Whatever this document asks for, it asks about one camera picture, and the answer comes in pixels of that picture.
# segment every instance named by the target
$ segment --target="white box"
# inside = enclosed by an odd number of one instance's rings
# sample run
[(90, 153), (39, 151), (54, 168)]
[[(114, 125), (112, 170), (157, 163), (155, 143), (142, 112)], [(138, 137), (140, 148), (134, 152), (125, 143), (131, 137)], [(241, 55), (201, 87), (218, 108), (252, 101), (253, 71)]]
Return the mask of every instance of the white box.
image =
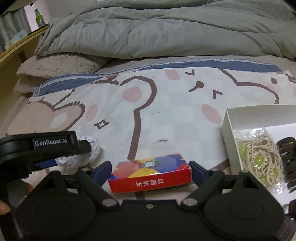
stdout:
[[(274, 126), (295, 123), (296, 105), (256, 105), (227, 109), (221, 132), (228, 154), (231, 173), (237, 175), (243, 169), (242, 160), (239, 156), (234, 137), (235, 131), (257, 127), (270, 127), (271, 130)], [(289, 136), (296, 138), (296, 125), (295, 128), (293, 128), (293, 133), (287, 133), (287, 131), (285, 131), (282, 137), (277, 135), (277, 139), (275, 139), (275, 136), (272, 134), (275, 142)]]

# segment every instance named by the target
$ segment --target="plastic bag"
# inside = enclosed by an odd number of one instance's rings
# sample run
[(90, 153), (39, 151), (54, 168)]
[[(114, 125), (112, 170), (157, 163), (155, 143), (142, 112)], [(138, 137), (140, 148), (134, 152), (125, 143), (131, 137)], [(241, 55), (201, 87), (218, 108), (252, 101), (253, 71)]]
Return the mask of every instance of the plastic bag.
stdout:
[(270, 192), (283, 191), (283, 164), (278, 148), (264, 128), (235, 133), (244, 170), (251, 172)]

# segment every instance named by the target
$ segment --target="open white box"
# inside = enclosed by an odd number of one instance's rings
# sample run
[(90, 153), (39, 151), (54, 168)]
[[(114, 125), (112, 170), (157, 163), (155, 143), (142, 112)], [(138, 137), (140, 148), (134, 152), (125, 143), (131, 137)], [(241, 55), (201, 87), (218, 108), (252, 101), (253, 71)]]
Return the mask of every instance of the open white box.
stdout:
[[(221, 132), (233, 175), (243, 170), (234, 133), (257, 127), (264, 127), (275, 143), (285, 137), (296, 138), (296, 105), (257, 105), (226, 110)], [(296, 199), (296, 191), (289, 194), (289, 190), (285, 188), (282, 194), (274, 197), (285, 206)]]

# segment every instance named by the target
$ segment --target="pink cheek circle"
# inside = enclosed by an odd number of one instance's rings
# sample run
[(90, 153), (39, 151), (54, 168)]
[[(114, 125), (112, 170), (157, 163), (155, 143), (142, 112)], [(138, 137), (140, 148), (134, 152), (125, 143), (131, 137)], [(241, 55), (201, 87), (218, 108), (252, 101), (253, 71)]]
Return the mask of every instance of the pink cheek circle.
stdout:
[(98, 113), (98, 106), (96, 104), (92, 105), (86, 113), (85, 120), (87, 122), (93, 120)]
[(141, 99), (142, 91), (139, 87), (130, 87), (122, 93), (122, 97), (128, 102), (136, 103)]
[(169, 80), (175, 80), (175, 81), (177, 81), (177, 80), (180, 79), (179, 73), (176, 70), (174, 70), (174, 69), (165, 70), (165, 75), (167, 76), (167, 78)]
[(221, 124), (222, 118), (221, 118), (219, 112), (214, 107), (211, 107), (208, 104), (203, 104), (202, 105), (202, 113), (208, 119), (208, 121), (210, 121), (216, 125)]

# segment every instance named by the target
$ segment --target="blue stripe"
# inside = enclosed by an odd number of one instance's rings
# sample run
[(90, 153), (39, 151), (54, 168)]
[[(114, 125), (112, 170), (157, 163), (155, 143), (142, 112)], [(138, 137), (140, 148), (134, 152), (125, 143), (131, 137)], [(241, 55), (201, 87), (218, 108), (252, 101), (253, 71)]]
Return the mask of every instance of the blue stripe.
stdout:
[[(262, 64), (248, 60), (239, 60), (239, 59), (201, 59), (201, 60), (189, 60), (184, 62), (172, 62), (172, 63), (163, 63), (163, 64), (154, 64), (150, 66), (141, 66), (131, 69), (126, 69), (124, 71), (119, 72), (110, 72), (105, 74), (69, 74), (58, 76), (52, 78), (39, 87), (34, 89), (33, 96), (42, 96), (45, 94), (72, 89), (79, 87), (81, 85), (88, 84), (94, 81), (94, 78), (102, 78), (104, 76), (110, 74), (119, 74), (125, 71), (131, 70), (149, 70), (149, 69), (169, 69), (169, 68), (192, 68), (192, 67), (207, 67), (207, 68), (218, 68), (218, 69), (230, 69), (230, 70), (238, 70), (238, 71), (249, 71), (249, 72), (280, 72), (281, 69), (275, 65), (271, 64)], [(78, 76), (92, 76), (93, 78), (77, 78)], [(59, 79), (65, 77), (73, 77), (69, 80), (61, 80)]]
[(141, 70), (146, 69), (169, 69), (169, 68), (188, 68), (188, 67), (208, 67), (217, 69), (230, 69), (238, 71), (249, 71), (249, 72), (280, 72), (281, 69), (275, 65), (266, 65), (253, 62), (242, 62), (242, 61), (217, 61), (217, 60), (207, 60), (207, 61), (191, 61), (185, 63), (168, 63), (168, 64), (156, 64), (149, 67), (141, 68)]

